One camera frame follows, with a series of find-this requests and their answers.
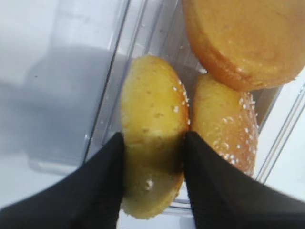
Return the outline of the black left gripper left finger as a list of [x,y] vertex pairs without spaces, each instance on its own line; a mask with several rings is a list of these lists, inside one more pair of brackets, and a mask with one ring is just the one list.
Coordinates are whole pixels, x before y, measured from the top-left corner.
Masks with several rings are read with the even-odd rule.
[[2,229],[115,229],[123,195],[123,137],[53,186],[0,210]]

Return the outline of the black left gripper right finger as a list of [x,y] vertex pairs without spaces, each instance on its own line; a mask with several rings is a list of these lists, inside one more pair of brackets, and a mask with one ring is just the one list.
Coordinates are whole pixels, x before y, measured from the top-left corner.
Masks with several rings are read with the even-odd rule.
[[271,189],[187,132],[184,174],[198,229],[303,229],[304,202]]

